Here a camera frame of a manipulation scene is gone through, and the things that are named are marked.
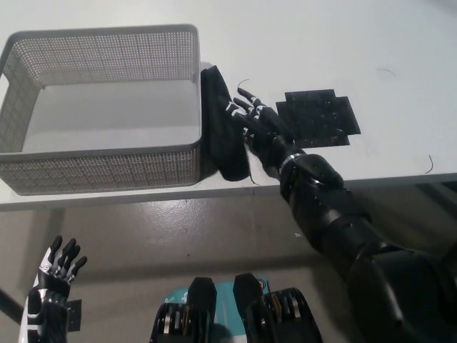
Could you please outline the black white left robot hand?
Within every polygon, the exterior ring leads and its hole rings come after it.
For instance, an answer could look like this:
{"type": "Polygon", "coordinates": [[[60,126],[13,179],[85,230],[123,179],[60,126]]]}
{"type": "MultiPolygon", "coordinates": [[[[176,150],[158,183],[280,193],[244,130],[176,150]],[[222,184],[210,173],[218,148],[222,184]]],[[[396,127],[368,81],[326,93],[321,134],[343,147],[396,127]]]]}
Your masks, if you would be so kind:
{"type": "Polygon", "coordinates": [[[47,248],[21,315],[19,342],[67,342],[71,284],[88,261],[76,239],[58,235],[47,248]]]}

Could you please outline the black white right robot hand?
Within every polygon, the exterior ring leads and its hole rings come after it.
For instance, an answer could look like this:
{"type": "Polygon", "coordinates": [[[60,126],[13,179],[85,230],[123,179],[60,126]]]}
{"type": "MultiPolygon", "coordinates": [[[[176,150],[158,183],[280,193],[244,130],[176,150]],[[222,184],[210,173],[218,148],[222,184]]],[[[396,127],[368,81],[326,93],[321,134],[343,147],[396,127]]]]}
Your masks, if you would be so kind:
{"type": "Polygon", "coordinates": [[[295,145],[291,131],[273,108],[241,87],[237,92],[245,99],[233,98],[224,106],[225,111],[241,128],[245,142],[264,169],[278,171],[290,156],[303,154],[295,145]]]}

